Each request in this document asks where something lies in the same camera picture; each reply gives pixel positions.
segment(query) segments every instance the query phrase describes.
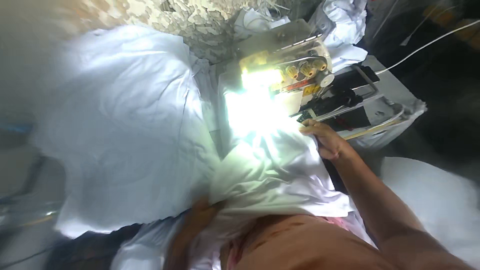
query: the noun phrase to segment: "red label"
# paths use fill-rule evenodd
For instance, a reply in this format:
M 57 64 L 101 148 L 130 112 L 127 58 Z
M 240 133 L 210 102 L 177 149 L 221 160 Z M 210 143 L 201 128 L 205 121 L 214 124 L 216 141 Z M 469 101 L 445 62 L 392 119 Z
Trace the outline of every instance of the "red label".
M 315 83 L 315 78 L 310 78 L 308 80 L 303 80 L 303 81 L 294 83 L 292 85 L 286 86 L 283 89 L 286 90 L 286 91 L 290 91 L 290 90 L 297 89 L 297 88 L 307 86 L 307 85 L 311 85 L 311 84 L 314 84 L 314 83 Z

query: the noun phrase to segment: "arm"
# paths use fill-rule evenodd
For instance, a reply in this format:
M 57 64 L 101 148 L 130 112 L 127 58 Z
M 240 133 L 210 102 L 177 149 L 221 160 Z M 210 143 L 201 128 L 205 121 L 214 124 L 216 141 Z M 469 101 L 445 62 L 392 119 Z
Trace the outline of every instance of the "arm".
M 164 266 L 165 270 L 188 269 L 190 244 L 210 224 L 216 214 L 223 208 L 223 205 L 223 202 L 219 202 L 210 206 L 208 198 L 205 197 L 192 206 L 191 212 L 185 218 L 182 228 L 170 242 Z
M 386 259 L 401 269 L 471 269 L 429 235 L 413 212 L 328 125 L 307 120 L 300 131 L 314 134 L 320 155 L 332 161 L 366 227 Z

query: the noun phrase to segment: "white cable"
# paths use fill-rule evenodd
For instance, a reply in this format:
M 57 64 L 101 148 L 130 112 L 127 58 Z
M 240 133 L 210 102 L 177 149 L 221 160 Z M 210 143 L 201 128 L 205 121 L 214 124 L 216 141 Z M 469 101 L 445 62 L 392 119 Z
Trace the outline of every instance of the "white cable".
M 452 31 L 446 33 L 445 35 L 441 35 L 441 36 L 437 37 L 436 39 L 430 41 L 429 43 L 423 45 L 422 47 L 416 49 L 415 51 L 413 51 L 413 53 L 407 55 L 407 57 L 405 57 L 404 59 L 402 59 L 400 62 L 396 63 L 395 65 L 393 65 L 393 66 L 391 66 L 391 67 L 389 67 L 389 68 L 386 68 L 386 69 L 379 70 L 379 71 L 375 72 L 375 74 L 378 75 L 378 74 L 380 74 L 380 73 L 384 73 L 385 71 L 387 71 L 387 70 L 389 70 L 389 69 L 391 69 L 391 68 L 394 68 L 394 67 L 398 66 L 401 62 L 403 62 L 403 61 L 405 61 L 406 59 L 408 59 L 408 57 L 414 55 L 414 54 L 417 53 L 419 50 L 425 48 L 426 46 L 432 44 L 433 42 L 438 41 L 439 39 L 444 38 L 444 37 L 448 36 L 449 34 L 455 33 L 456 31 L 460 31 L 460 30 L 462 30 L 462 29 L 465 29 L 465 28 L 467 28 L 467 27 L 470 27 L 470 26 L 472 26 L 472 25 L 474 25 L 474 24 L 477 24 L 477 23 L 479 23 L 479 22 L 480 22 L 480 20 L 476 20 L 476 21 L 472 22 L 471 24 L 468 24 L 468 25 L 462 26 L 462 27 L 460 27 L 460 28 L 457 28 L 457 29 L 455 29 L 455 30 L 452 30 Z

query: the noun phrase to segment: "white cloth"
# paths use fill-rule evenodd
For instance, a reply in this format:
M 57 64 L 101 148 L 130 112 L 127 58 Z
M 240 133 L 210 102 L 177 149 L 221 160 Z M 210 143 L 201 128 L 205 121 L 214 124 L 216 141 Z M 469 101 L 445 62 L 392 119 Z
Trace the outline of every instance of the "white cloth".
M 65 45 L 34 144 L 66 171 L 56 229 L 109 233 L 188 209 L 219 163 L 181 37 L 138 26 Z
M 274 19 L 267 8 L 261 8 L 258 11 L 242 9 L 233 25 L 235 31 L 233 37 L 235 40 L 244 40 L 251 35 L 268 31 L 289 22 L 290 19 L 287 16 Z
M 326 31 L 324 43 L 334 73 L 367 57 L 367 51 L 353 46 L 365 34 L 366 4 L 366 0 L 325 0 L 309 20 L 310 25 Z
M 270 214 L 344 217 L 354 234 L 373 245 L 350 198 L 334 190 L 316 141 L 298 131 L 299 123 L 271 111 L 265 100 L 258 97 L 257 102 L 263 105 L 259 108 L 248 95 L 245 99 L 236 96 L 227 85 L 220 79 L 220 94 L 230 94 L 227 106 L 238 103 L 238 107 L 227 108 L 230 127 L 242 132 L 233 130 L 232 138 L 227 138 L 231 151 L 210 184 L 211 202 L 227 200 L 227 205 L 192 245 L 192 270 L 219 269 L 221 245 L 250 221 Z M 233 112 L 236 109 L 241 110 L 242 117 L 231 117 L 238 113 Z M 254 111 L 262 115 L 262 110 L 271 112 L 268 121 L 253 117 Z M 243 118 L 248 126 L 237 123 Z M 166 220 L 144 226 L 139 237 L 120 248 L 112 270 L 162 269 L 167 243 L 179 224 Z
M 381 177 L 448 251 L 480 269 L 478 186 L 406 158 L 385 158 Z

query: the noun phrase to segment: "hand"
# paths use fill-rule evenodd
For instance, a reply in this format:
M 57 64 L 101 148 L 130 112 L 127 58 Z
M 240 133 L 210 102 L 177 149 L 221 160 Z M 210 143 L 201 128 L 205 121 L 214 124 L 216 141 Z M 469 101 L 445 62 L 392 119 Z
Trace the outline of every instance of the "hand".
M 200 233 L 224 206 L 224 201 L 210 205 L 208 197 L 202 197 L 193 204 L 190 213 L 186 217 L 183 229 L 195 235 Z
M 318 152 L 328 160 L 336 160 L 353 149 L 346 140 L 340 137 L 329 125 L 307 119 L 302 122 L 305 127 L 300 128 L 302 134 L 313 134 L 318 139 Z

